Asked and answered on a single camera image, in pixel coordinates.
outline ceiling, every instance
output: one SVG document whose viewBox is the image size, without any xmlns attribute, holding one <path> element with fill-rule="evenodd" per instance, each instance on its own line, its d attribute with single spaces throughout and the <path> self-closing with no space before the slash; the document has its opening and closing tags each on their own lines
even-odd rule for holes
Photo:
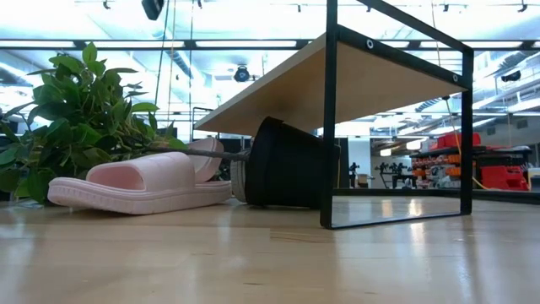
<svg viewBox="0 0 540 304">
<path fill-rule="evenodd" d="M 432 12 L 431 2 L 425 0 L 388 2 L 428 24 L 433 24 L 433 13 L 438 29 L 461 40 L 540 39 L 537 30 L 540 28 L 540 0 L 526 1 L 528 7 L 522 13 L 518 12 L 521 1 L 516 0 L 448 0 L 445 1 L 449 5 L 446 12 L 444 4 L 435 5 Z M 106 9 L 102 0 L 20 0 L 0 4 L 0 40 L 158 41 L 163 37 L 164 30 L 167 40 L 173 39 L 173 36 L 175 40 L 313 39 L 324 31 L 325 3 L 323 0 L 206 0 L 202 1 L 202 8 L 199 8 L 197 2 L 176 1 L 170 3 L 170 14 L 165 26 L 166 8 L 157 21 L 151 21 L 146 18 L 139 1 L 109 0 L 107 6 L 110 9 Z M 362 34 L 376 39 L 426 39 L 424 35 L 375 10 L 368 12 L 367 7 L 361 3 L 348 0 L 339 1 L 339 4 L 338 22 Z M 0 50 L 0 72 L 4 70 L 18 75 L 16 78 L 20 82 L 17 84 L 18 89 L 14 89 L 12 84 L 6 85 L 6 80 L 0 94 L 0 106 L 5 111 L 31 97 L 28 94 L 28 84 L 39 85 L 40 80 L 24 75 L 50 67 L 48 58 L 56 56 L 58 52 L 62 50 Z M 75 57 L 81 56 L 80 52 L 68 53 Z M 410 53 L 461 73 L 461 54 L 458 52 Z M 481 57 L 492 65 L 499 64 L 492 58 L 495 52 L 489 54 L 491 57 L 487 59 L 484 53 L 477 54 L 477 58 Z M 125 79 L 126 83 L 143 81 L 142 86 L 148 94 L 139 96 L 138 100 L 154 101 L 157 96 L 162 111 L 190 111 L 194 106 L 215 108 L 250 85 L 251 81 L 236 83 L 232 80 L 238 66 L 247 66 L 250 74 L 257 79 L 292 54 L 294 51 L 179 51 L 175 57 L 179 57 L 188 69 L 192 68 L 191 81 L 189 71 L 186 72 L 177 60 L 171 61 L 165 52 L 161 56 L 160 51 L 104 51 L 100 52 L 99 57 L 108 59 L 108 68 L 128 67 L 139 71 L 127 75 Z M 536 74 L 524 77 L 526 81 L 521 81 L 520 85 L 536 78 Z M 492 72 L 478 78 L 477 84 L 481 85 L 475 85 L 475 96 L 482 96 L 481 100 L 517 86 L 510 84 L 509 87 L 509 84 L 501 83 Z M 507 98 L 500 97 L 476 110 L 498 111 L 494 106 L 501 100 Z M 414 113 L 422 104 L 395 111 Z M 461 110 L 459 96 L 453 96 L 450 106 L 451 111 Z M 445 102 L 436 100 L 433 104 L 424 104 L 422 111 L 438 112 L 444 116 L 447 109 Z M 396 128 L 419 125 L 426 118 L 438 122 L 439 116 L 405 117 L 402 121 L 373 116 L 371 123 L 374 123 L 377 132 L 391 133 L 393 128 L 395 132 Z"/>
</svg>

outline wooden floor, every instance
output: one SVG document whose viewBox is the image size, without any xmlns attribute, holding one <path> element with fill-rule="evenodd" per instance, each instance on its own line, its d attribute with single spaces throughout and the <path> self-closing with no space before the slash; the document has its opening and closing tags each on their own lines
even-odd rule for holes
<svg viewBox="0 0 540 304">
<path fill-rule="evenodd" d="M 452 211 L 448 198 L 339 198 L 335 221 Z M 0 303 L 538 303 L 540 207 L 326 231 L 235 201 L 149 216 L 0 209 Z"/>
</svg>

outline pink slide sandal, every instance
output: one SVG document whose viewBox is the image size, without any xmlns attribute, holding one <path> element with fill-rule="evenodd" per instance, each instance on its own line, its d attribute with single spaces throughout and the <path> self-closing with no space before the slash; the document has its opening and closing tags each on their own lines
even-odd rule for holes
<svg viewBox="0 0 540 304">
<path fill-rule="evenodd" d="M 223 151 L 215 138 L 189 144 L 192 149 Z M 58 177 L 48 198 L 68 207 L 154 214 L 208 206 L 231 197 L 230 182 L 207 182 L 221 159 L 170 152 L 92 168 L 86 181 Z"/>
</svg>

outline black flower pot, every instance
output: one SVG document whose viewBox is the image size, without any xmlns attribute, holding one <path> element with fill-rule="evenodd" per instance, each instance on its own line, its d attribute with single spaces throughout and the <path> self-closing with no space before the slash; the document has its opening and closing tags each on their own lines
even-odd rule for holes
<svg viewBox="0 0 540 304">
<path fill-rule="evenodd" d="M 267 117 L 246 164 L 246 202 L 318 209 L 323 161 L 322 138 Z"/>
</svg>

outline fluorescent light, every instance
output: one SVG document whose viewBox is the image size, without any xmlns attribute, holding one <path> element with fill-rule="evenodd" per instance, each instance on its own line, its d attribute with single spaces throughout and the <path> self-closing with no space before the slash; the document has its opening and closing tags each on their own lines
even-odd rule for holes
<svg viewBox="0 0 540 304">
<path fill-rule="evenodd" d="M 422 139 L 414 140 L 412 142 L 408 142 L 406 144 L 406 147 L 407 147 L 407 149 L 420 149 L 422 147 L 422 142 L 423 141 L 425 141 L 425 139 L 424 140 L 422 140 Z"/>
<path fill-rule="evenodd" d="M 420 42 L 420 47 L 425 47 L 425 48 L 450 48 L 449 46 L 447 46 L 446 44 L 442 43 L 442 42 L 438 42 L 438 41 L 424 41 L 424 42 Z"/>
<path fill-rule="evenodd" d="M 0 46 L 6 47 L 75 47 L 73 41 L 0 41 Z"/>
<path fill-rule="evenodd" d="M 291 47 L 296 41 L 196 41 L 199 47 Z"/>
<path fill-rule="evenodd" d="M 184 41 L 94 41 L 95 46 L 101 48 L 161 48 L 161 47 L 183 47 Z"/>
<path fill-rule="evenodd" d="M 480 127 L 480 126 L 482 126 L 482 125 L 484 125 L 484 124 L 486 124 L 488 122 L 492 122 L 494 120 L 495 120 L 495 118 L 484 119 L 484 120 L 473 123 L 472 127 L 473 128 Z M 461 128 L 462 128 L 461 125 L 456 126 L 456 131 L 460 130 Z M 450 132 L 453 132 L 453 131 L 454 131 L 454 128 L 452 126 L 449 126 L 449 127 L 436 128 L 435 130 L 431 130 L 429 132 L 429 134 L 439 135 L 439 134 L 450 133 Z"/>
<path fill-rule="evenodd" d="M 540 117 L 540 112 L 517 112 L 512 115 L 519 117 Z"/>
<path fill-rule="evenodd" d="M 472 115 L 479 116 L 479 117 L 499 117 L 499 116 L 506 116 L 508 115 L 508 113 L 473 113 Z"/>
<path fill-rule="evenodd" d="M 390 156 L 390 155 L 392 155 L 392 149 L 381 150 L 381 156 Z"/>
<path fill-rule="evenodd" d="M 399 130 L 397 132 L 397 134 L 398 135 L 407 135 L 407 134 L 410 134 L 410 133 L 416 133 L 416 132 L 424 131 L 428 127 L 429 126 L 404 128 L 403 130 Z"/>
<path fill-rule="evenodd" d="M 454 131 L 454 128 L 452 126 L 449 126 L 449 127 L 436 128 L 435 130 L 429 131 L 429 134 L 439 135 L 439 134 L 446 134 L 452 131 Z"/>
<path fill-rule="evenodd" d="M 489 119 L 484 119 L 484 120 L 481 120 L 479 122 L 475 122 L 472 124 L 472 127 L 473 128 L 476 128 L 476 127 L 480 127 L 480 126 L 483 126 L 484 124 L 488 123 L 488 122 L 492 122 L 494 121 L 495 118 L 489 118 Z"/>
<path fill-rule="evenodd" d="M 360 138 L 410 138 L 410 139 L 426 139 L 427 136 L 422 135 L 411 135 L 411 136 L 391 136 L 391 135 L 350 135 L 349 137 L 360 137 Z"/>
<path fill-rule="evenodd" d="M 483 106 L 486 106 L 487 104 L 490 104 L 494 101 L 493 98 L 488 98 L 486 100 L 481 100 L 481 101 L 478 101 L 478 102 L 475 102 L 472 104 L 472 109 L 473 110 L 477 110 Z"/>
<path fill-rule="evenodd" d="M 27 73 L 19 70 L 18 68 L 14 68 L 12 66 L 9 66 L 3 62 L 0 62 L 0 68 L 5 69 L 6 71 L 14 74 L 15 76 L 24 79 L 25 81 L 29 82 L 33 86 L 42 85 L 41 79 L 39 79 L 39 76 L 28 76 Z"/>
<path fill-rule="evenodd" d="M 407 47 L 408 41 L 381 41 L 382 43 L 386 44 L 387 46 L 391 47 Z"/>
<path fill-rule="evenodd" d="M 523 111 L 537 106 L 540 106 L 540 98 L 518 102 L 513 106 L 509 106 L 508 112 Z"/>
<path fill-rule="evenodd" d="M 521 41 L 469 41 L 463 42 L 472 48 L 505 48 L 505 47 L 518 47 L 521 45 Z"/>
<path fill-rule="evenodd" d="M 410 139 L 420 138 L 420 139 L 422 139 L 422 141 L 425 141 L 428 138 L 427 136 L 423 136 L 423 135 L 397 136 L 397 137 L 398 138 L 410 138 Z"/>
</svg>

